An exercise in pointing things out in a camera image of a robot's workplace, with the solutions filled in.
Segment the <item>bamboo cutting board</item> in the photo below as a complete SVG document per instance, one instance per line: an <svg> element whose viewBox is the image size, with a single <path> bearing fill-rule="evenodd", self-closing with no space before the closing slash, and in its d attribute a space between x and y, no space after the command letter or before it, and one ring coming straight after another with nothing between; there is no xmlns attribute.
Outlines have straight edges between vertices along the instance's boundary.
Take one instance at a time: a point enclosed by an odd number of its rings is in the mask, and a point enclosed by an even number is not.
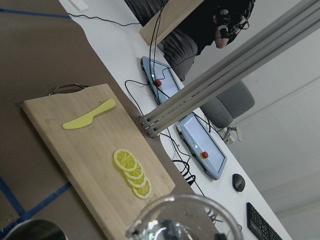
<svg viewBox="0 0 320 240"><path fill-rule="evenodd" d="M115 108L96 116L92 124L62 128L108 99L116 101ZM109 240L126 239L125 230L141 210L175 187L107 84L27 100L22 108ZM142 163L152 184L150 198L133 194L113 162L116 149L130 150Z"/></svg>

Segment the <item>keyboard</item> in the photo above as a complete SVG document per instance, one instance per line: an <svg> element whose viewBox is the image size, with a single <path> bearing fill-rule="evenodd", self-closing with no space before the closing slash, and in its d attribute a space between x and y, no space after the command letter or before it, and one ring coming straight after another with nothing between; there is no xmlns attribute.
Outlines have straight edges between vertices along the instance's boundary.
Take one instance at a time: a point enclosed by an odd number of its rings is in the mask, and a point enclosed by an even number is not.
<svg viewBox="0 0 320 240"><path fill-rule="evenodd" d="M282 240L250 202L246 203L246 224L259 240Z"/></svg>

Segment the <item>black cable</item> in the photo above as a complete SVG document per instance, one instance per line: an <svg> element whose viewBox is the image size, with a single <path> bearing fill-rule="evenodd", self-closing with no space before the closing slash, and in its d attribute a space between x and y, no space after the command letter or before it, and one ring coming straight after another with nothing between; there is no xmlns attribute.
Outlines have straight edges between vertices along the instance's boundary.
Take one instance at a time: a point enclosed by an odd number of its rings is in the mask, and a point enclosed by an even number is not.
<svg viewBox="0 0 320 240"><path fill-rule="evenodd" d="M209 120L209 118L206 116L206 115L204 115L205 116L205 118L206 118L206 120L208 121L208 125L209 125L209 133L211 133L211 124L210 124L210 120Z"/></svg>
<svg viewBox="0 0 320 240"><path fill-rule="evenodd" d="M138 104L137 101L135 100L134 96L132 96L131 92L129 91L129 89L128 89L128 87L127 87L127 82L133 82L133 83L137 83L137 84L141 84L141 85L145 85L145 86L148 86L148 84L144 84L144 83L141 83L141 82L138 82L138 81L134 81L134 80L126 80L126 81L124 82L125 89L126 89L127 92L129 93L129 95L130 95L130 97L133 99L133 101L135 102L135 104L136 104L136 106L138 107L140 113L141 113L142 115L144 115L143 112L142 112L142 110L141 110L141 108L140 108L140 106L139 106L139 104Z"/></svg>
<svg viewBox="0 0 320 240"><path fill-rule="evenodd" d="M175 68L175 67L177 67L178 65L182 64L185 60L188 60L188 59L196 56L197 54L198 54L198 53L195 53L194 55L187 57L186 59L184 59L184 60L182 60L181 62L179 62L177 65L164 68L164 69L162 70L162 75L163 75L163 77L162 77L162 78L158 78L158 80L163 80L163 79L166 78L166 77L165 77L165 74L164 74L164 71L165 71L165 70Z"/></svg>
<svg viewBox="0 0 320 240"><path fill-rule="evenodd" d="M185 177L190 172L190 165L188 163L186 163L185 161L183 161L183 160L172 160L172 162L174 162L174 163L182 163L185 166L186 172L183 173L184 170L180 171L180 173L182 174L183 177Z"/></svg>
<svg viewBox="0 0 320 240"><path fill-rule="evenodd" d="M208 124L208 125L209 125L209 129L212 128L222 140L224 139L222 136L220 136L219 132L218 132L213 126L211 126L210 121L209 121L209 119L207 118L206 115L204 115L204 116L206 117L206 119L207 119L208 121L205 121L202 117L200 117L199 115L197 115L194 111L193 111L192 113L193 113L197 118L199 118L200 120L202 120L203 122L205 122L206 124Z"/></svg>
<svg viewBox="0 0 320 240"><path fill-rule="evenodd" d="M178 149L178 151L181 153L181 154L183 154L183 155L186 155L186 156L189 156L189 159L187 160L187 162L186 163L188 163L188 161L190 160L190 155L188 155L188 154L185 154L185 153L183 153L183 152L181 152L180 151L180 149L179 149L179 147L178 147L178 145L177 145L177 143L176 143L176 141L171 137L171 136L168 136L168 135L166 135L166 134L164 134L164 133L160 133L161 135L164 135L164 136L166 136L167 138L170 138L171 139L171 141L174 143L174 145L176 145L176 146L174 146L174 149L176 150L176 147L177 147L177 149ZM204 194L204 192L201 190L201 188L200 188L200 186L198 185L198 183L197 183L197 181L194 179L194 183L195 183L195 185L198 187L198 189L200 190L200 192L201 192L201 194L205 197L205 194Z"/></svg>
<svg viewBox="0 0 320 240"><path fill-rule="evenodd" d="M84 14L74 15L74 14L71 14L71 13L69 13L69 12L68 12L68 14L71 15L71 16L73 16L73 17L86 17L86 18L88 18L88 19L100 19L100 20L102 20L102 21L106 21L106 22L109 22L109 23L118 24L118 25L120 25L120 26L122 26L122 27L126 27L126 26L129 26L129 25L138 25L138 24L140 24L139 22L137 22L137 23L121 24L121 23L118 23L118 22L116 22L116 21L112 21L112 20L108 20L108 19L103 19L103 18L101 18L101 17L99 17L99 16L87 16L87 15L84 15Z"/></svg>
<svg viewBox="0 0 320 240"><path fill-rule="evenodd" d="M164 7L166 6L166 4L163 6L163 0L161 0L160 13L159 13L159 16L157 17L155 25L154 25L154 29L153 29L152 37L151 37L151 42L150 42L150 48L149 48L149 71L150 71L150 77L151 77L153 84L155 83L154 78L156 78L155 61L156 61L156 47L157 47L158 30L160 27L161 14L162 14L162 11L163 11ZM153 55L153 73L154 74L152 74L152 71L151 71L151 49L152 49L153 41L154 41L154 55ZM156 90L157 98L159 100L159 88L157 87L156 89L157 89Z"/></svg>

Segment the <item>red button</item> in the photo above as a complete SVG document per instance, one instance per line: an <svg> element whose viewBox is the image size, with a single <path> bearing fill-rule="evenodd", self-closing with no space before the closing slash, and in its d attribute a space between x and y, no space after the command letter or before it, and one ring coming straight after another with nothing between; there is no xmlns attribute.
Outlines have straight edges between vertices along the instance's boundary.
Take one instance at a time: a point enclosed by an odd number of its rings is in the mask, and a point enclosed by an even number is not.
<svg viewBox="0 0 320 240"><path fill-rule="evenodd" d="M200 155L203 159L207 159L209 157L209 154L206 151L202 152Z"/></svg>
<svg viewBox="0 0 320 240"><path fill-rule="evenodd" d="M154 85L159 88L162 85L162 82L160 80L155 80Z"/></svg>

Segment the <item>black mouse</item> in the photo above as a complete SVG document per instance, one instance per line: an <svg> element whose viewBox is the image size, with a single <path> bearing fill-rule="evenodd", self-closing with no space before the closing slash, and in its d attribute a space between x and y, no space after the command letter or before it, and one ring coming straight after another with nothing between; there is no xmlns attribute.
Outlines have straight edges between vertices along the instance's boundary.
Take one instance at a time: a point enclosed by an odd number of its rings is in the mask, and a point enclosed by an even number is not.
<svg viewBox="0 0 320 240"><path fill-rule="evenodd" d="M232 186L237 192L242 192L245 189L245 179L240 174L232 175Z"/></svg>

